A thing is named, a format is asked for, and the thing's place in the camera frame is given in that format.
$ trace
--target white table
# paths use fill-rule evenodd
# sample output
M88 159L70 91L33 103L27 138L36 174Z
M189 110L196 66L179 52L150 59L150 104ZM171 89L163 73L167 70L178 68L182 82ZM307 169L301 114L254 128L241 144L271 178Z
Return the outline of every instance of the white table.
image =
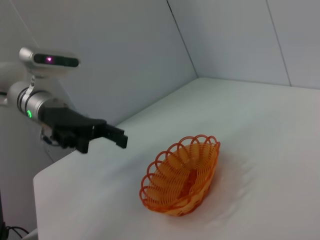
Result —
M318 240L320 90L201 78L34 178L39 240ZM221 141L214 186L192 214L151 212L140 182L185 136Z

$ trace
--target orange basket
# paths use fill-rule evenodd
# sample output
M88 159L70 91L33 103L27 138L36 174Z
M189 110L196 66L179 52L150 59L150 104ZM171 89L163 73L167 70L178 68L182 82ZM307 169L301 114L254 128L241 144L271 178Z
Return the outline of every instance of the orange basket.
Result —
M160 152L141 181L139 196L143 205L172 216L193 212L208 193L219 148L220 142L214 136L197 135L186 136Z

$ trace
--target white backdrop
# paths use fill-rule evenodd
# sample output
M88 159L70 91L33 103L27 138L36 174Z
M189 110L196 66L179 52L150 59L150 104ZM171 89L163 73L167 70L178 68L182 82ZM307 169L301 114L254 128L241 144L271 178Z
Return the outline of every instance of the white backdrop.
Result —
M41 47L80 69L61 83L83 114L115 124L196 79L165 0L12 0Z
M289 85L265 0L169 0L199 77Z
M292 85L320 89L320 1L268 2Z

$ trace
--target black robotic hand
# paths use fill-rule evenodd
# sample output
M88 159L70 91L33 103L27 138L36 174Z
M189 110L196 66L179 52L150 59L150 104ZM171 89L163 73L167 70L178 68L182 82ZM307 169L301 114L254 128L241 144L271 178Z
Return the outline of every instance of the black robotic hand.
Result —
M119 147L127 147L128 137L125 131L107 124L102 119L85 117L67 107L48 107L41 111L39 120L51 127L52 139L62 148L76 148L88 153L90 140L106 138Z

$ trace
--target white wall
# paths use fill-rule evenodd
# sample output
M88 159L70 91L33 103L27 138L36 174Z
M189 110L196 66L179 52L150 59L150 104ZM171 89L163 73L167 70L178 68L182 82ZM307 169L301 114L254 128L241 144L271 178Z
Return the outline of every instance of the white wall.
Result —
M23 46L35 46L32 36L8 0L0 1L0 62L18 61ZM45 88L65 99L59 82ZM0 108L0 190L4 220L10 226L37 226L34 176L52 161L39 141L40 128L18 111Z
M169 0L199 77L289 85L265 0Z
M292 85L320 89L320 1L268 2Z
M41 47L82 60L62 81L82 114L118 123L196 79L166 0L12 0Z

